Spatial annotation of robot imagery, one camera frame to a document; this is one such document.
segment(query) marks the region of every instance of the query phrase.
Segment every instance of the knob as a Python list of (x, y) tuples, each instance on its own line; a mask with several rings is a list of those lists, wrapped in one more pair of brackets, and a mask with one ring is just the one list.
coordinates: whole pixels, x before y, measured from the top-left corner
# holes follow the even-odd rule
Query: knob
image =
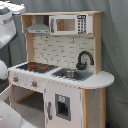
[(37, 83), (34, 81), (34, 82), (32, 82), (32, 86), (33, 87), (37, 87)]
[(14, 78), (13, 78), (13, 81), (14, 81), (14, 82), (18, 82), (18, 77), (14, 77)]

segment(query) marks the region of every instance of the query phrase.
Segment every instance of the burner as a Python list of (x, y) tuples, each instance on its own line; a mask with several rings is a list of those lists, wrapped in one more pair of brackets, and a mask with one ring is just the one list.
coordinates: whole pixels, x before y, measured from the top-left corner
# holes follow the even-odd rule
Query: burner
[(32, 71), (32, 72), (46, 73), (46, 72), (48, 72), (52, 69), (57, 68), (57, 66), (42, 64), (42, 63), (36, 63), (36, 62), (30, 62), (28, 64), (19, 66), (17, 68), (23, 69), (23, 70), (29, 70), (29, 71)]

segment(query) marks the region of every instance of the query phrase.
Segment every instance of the faucet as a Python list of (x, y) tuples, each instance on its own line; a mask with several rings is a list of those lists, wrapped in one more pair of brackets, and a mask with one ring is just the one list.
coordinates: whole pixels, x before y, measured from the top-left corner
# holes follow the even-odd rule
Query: faucet
[(82, 63), (81, 63), (81, 57), (82, 57), (83, 54), (88, 55), (89, 58), (90, 58), (90, 64), (91, 64), (91, 65), (94, 65), (94, 60), (93, 60), (92, 55), (91, 55), (89, 52), (87, 52), (87, 51), (82, 51), (82, 52), (79, 54), (79, 56), (78, 56), (78, 63), (76, 64), (76, 68), (77, 68), (78, 70), (86, 69), (86, 65), (87, 65), (86, 62), (85, 62), (85, 64), (82, 64)]

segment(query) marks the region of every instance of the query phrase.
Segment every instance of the play kitchen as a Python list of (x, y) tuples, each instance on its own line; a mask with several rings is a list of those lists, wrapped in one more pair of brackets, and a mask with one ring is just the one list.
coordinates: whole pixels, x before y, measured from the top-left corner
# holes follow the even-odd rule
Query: play kitchen
[(22, 15), (27, 62), (9, 68), (10, 86), (0, 99), (9, 98), (37, 128), (105, 128), (105, 88), (114, 76), (102, 71), (101, 15)]

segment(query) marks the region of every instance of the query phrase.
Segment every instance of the gray wall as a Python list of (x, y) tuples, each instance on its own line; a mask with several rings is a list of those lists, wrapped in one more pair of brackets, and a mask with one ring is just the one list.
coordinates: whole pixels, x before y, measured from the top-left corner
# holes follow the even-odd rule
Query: gray wall
[[(102, 10), (103, 70), (115, 76), (107, 88), (107, 121), (113, 128), (128, 127), (128, 0), (12, 0), (26, 12)], [(10, 45), (13, 65), (26, 61), (25, 38), (20, 17), (15, 18), (18, 37)], [(8, 65), (8, 52), (0, 51)]]

